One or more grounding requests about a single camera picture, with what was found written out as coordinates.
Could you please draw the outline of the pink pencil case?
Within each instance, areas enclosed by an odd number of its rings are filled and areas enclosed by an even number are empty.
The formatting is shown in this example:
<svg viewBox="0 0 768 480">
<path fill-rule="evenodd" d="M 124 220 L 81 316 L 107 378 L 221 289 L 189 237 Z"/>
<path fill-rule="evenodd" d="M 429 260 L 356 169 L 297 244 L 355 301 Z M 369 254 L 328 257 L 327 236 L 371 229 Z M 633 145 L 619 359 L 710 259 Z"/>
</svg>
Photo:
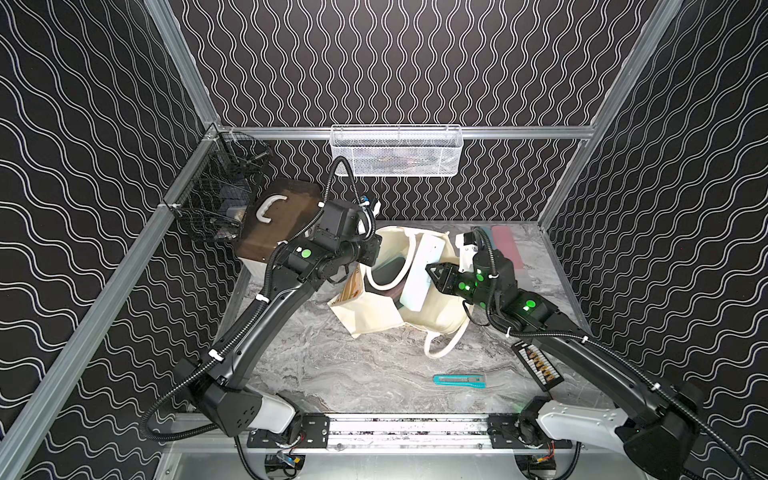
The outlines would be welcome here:
<svg viewBox="0 0 768 480">
<path fill-rule="evenodd" d="M 514 232 L 510 226 L 496 225 L 491 227 L 491 240 L 505 258 L 510 260 L 516 271 L 525 269 L 524 262 L 518 249 Z"/>
</svg>

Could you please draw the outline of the cream canvas tote bag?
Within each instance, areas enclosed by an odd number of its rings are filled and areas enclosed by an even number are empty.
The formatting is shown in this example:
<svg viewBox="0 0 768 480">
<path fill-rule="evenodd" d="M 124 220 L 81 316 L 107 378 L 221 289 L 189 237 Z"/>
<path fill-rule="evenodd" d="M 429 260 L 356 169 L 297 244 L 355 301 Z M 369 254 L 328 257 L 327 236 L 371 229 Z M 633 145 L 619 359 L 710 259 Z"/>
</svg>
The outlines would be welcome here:
<svg viewBox="0 0 768 480">
<path fill-rule="evenodd" d="M 426 357 L 448 355 L 470 323 L 462 300 L 439 292 L 427 272 L 433 263 L 459 262 L 448 234 L 407 226 L 377 234 L 382 243 L 374 265 L 357 266 L 328 306 L 354 338 L 408 325 L 426 334 Z"/>
</svg>

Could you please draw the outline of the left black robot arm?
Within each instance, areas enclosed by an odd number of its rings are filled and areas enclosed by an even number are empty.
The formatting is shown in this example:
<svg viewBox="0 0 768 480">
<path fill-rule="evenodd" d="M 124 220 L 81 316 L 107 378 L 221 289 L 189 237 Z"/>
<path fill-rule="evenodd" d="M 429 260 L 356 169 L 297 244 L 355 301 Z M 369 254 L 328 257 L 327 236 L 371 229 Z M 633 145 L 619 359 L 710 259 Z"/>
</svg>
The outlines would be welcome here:
<svg viewBox="0 0 768 480">
<path fill-rule="evenodd" d="M 196 363 L 179 362 L 181 376 L 142 415 L 141 435 L 157 442 L 191 438 L 212 430 L 230 437 L 257 428 L 268 408 L 266 395 L 248 387 L 267 347 L 290 317 L 323 285 L 340 284 L 357 265 L 375 263 L 381 245 L 375 233 L 375 200 L 356 194 L 333 199 L 326 187 L 319 210 L 290 239 L 278 243 L 257 297 Z M 154 430 L 150 421 L 173 398 L 186 395 L 209 422 L 177 433 Z"/>
</svg>

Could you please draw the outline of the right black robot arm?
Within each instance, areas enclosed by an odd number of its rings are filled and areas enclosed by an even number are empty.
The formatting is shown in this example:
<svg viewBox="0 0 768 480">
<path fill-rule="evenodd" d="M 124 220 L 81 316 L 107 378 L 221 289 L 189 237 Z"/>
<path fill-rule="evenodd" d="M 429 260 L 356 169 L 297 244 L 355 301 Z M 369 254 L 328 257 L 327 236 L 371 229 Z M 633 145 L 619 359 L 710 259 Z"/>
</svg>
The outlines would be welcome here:
<svg viewBox="0 0 768 480">
<path fill-rule="evenodd" d="M 694 385 L 675 385 L 632 364 L 592 338 L 546 297 L 519 287 L 514 265 L 494 248 L 486 232 L 475 227 L 464 235 L 474 247 L 472 265 L 463 270 L 452 262 L 423 267 L 444 295 L 480 307 L 488 326 L 548 352 L 598 387 L 614 406 L 577 409 L 554 400 L 536 403 L 520 414 L 523 440 L 572 440 L 625 455 L 655 479 L 692 477 L 686 469 L 701 435 L 714 441 L 748 479 L 757 474 L 713 427 L 700 416 L 703 393 Z"/>
</svg>

